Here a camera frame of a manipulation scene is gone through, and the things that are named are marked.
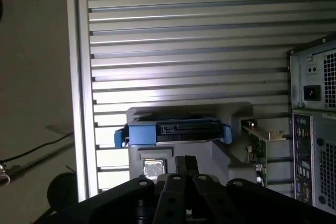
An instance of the bolt hole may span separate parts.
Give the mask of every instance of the bolt hole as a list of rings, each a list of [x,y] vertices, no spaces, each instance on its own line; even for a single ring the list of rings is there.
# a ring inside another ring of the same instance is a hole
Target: bolt hole
[[[224,217],[228,219],[232,219],[232,213],[231,212],[225,212]]]
[[[220,205],[224,205],[225,204],[224,201],[223,201],[223,199],[217,199],[217,203],[220,204]]]
[[[171,211],[168,211],[165,213],[167,217],[173,217],[174,213]]]
[[[319,196],[319,202],[324,205],[326,203],[326,198]]]

